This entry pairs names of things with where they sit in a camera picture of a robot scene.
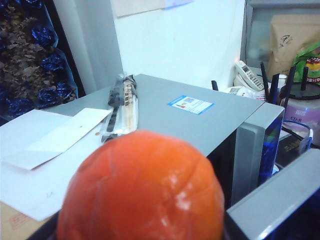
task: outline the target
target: cardboard box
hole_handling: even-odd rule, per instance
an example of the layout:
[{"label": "cardboard box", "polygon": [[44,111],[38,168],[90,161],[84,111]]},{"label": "cardboard box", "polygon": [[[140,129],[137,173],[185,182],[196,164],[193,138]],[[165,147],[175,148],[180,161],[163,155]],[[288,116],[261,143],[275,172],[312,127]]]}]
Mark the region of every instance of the cardboard box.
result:
[{"label": "cardboard box", "polygon": [[1,202],[1,240],[26,240],[50,217],[43,221],[35,221],[12,207]]}]

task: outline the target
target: packaged item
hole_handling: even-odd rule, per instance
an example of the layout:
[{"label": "packaged item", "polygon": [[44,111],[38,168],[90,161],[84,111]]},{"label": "packaged item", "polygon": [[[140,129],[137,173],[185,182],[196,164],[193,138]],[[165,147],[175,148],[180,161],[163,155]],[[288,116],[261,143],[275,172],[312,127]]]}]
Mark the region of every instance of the packaged item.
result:
[{"label": "packaged item", "polygon": [[[320,85],[307,83],[301,90],[301,84],[294,83],[283,119],[308,125],[313,129],[313,143],[320,144]],[[305,127],[290,122],[284,125],[305,137]]]},{"label": "packaged item", "polygon": [[307,82],[320,85],[320,41],[298,53],[293,62],[296,65],[294,81],[301,82],[304,67],[309,68]]},{"label": "packaged item", "polygon": [[245,98],[257,99],[261,101],[266,100],[265,91],[252,91],[245,86],[231,86],[222,91],[223,93],[233,94]]},{"label": "packaged item", "polygon": [[120,74],[110,90],[107,108],[112,111],[101,126],[101,141],[134,132],[138,128],[137,83],[133,75]]},{"label": "packaged item", "polygon": [[320,14],[274,15],[270,23],[269,79],[289,74],[297,53],[320,39]]}]

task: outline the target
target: orange ball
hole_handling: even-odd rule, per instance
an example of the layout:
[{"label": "orange ball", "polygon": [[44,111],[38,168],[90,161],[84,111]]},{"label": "orange ball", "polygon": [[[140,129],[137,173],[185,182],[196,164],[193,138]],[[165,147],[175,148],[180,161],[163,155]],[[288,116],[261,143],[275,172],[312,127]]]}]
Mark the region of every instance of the orange ball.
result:
[{"label": "orange ball", "polygon": [[74,174],[58,240],[220,240],[224,195],[190,144],[139,130],[108,141]]}]

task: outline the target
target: desk surface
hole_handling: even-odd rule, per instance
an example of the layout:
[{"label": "desk surface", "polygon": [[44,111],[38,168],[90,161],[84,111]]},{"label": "desk surface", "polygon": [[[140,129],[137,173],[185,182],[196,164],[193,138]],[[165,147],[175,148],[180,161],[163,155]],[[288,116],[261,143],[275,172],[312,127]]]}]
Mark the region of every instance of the desk surface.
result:
[{"label": "desk surface", "polygon": [[[259,100],[143,74],[134,79],[138,93],[138,128],[183,139],[206,156],[263,104]],[[109,91],[107,87],[46,110],[74,116],[83,108],[106,109]],[[181,95],[214,105],[200,115],[168,105]]]}]

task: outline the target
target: white telephone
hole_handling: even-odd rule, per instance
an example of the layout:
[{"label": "white telephone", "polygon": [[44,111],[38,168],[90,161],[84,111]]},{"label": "white telephone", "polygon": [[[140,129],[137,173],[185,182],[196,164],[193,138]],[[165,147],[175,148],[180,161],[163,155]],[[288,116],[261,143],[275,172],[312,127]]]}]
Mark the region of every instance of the white telephone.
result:
[{"label": "white telephone", "polygon": [[233,81],[234,86],[245,86],[250,90],[258,92],[264,89],[262,81],[257,78],[254,72],[243,61],[237,62],[235,69],[237,70],[237,74]]}]

